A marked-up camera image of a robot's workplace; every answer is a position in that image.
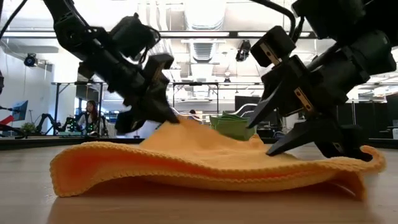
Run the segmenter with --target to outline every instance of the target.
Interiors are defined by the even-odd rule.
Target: column
[[[57,83],[69,83],[77,81],[78,67],[80,60],[71,53],[64,49],[60,49],[59,53],[55,57],[53,62],[52,74],[53,82]],[[66,85],[60,86],[60,91],[64,89]],[[57,86],[52,85],[50,92],[50,106],[49,114],[55,116],[55,98],[56,98]],[[76,86],[69,85],[66,87],[58,97],[58,114],[57,122],[65,123],[66,118],[74,116],[75,114],[75,98],[76,98]]]

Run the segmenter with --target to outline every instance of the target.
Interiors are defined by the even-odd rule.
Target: black arm
[[[70,0],[44,0],[54,19],[59,44],[83,62],[80,73],[86,78],[97,74],[108,84],[108,91],[124,98],[125,106],[134,108],[134,123],[143,120],[177,123],[165,97],[168,80],[162,69],[169,69],[173,57],[167,54],[148,58],[144,69],[128,62],[147,52],[159,40],[156,30],[141,24],[138,15],[123,18],[110,33],[103,27],[91,27]]]

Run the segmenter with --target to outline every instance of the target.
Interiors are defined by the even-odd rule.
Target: long dark hair
[[[93,122],[95,123],[95,122],[97,122],[97,120],[98,120],[97,103],[95,103],[94,100],[89,100],[89,101],[87,101],[87,103],[93,105],[93,109],[92,109],[91,112],[90,112],[90,116],[91,116],[91,119],[93,120]]]

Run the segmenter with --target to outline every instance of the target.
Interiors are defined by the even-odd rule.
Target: desk
[[[57,198],[49,162],[63,147],[0,151],[0,217],[7,224],[132,223],[396,223],[398,151],[385,150],[387,170],[366,179],[369,205],[340,189],[305,188],[271,194],[183,189],[123,179],[94,187],[84,196]],[[306,159],[314,147],[296,149]],[[104,193],[104,189],[115,193]]]

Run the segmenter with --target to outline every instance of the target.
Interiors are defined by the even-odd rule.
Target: ceiling duct
[[[187,0],[185,1],[185,25],[186,30],[221,30],[226,10],[225,0]],[[209,63],[217,51],[216,39],[197,40],[189,44],[191,62]],[[209,82],[213,71],[213,65],[195,64],[190,69],[193,80]],[[195,86],[193,96],[197,98],[209,97],[208,86]]]

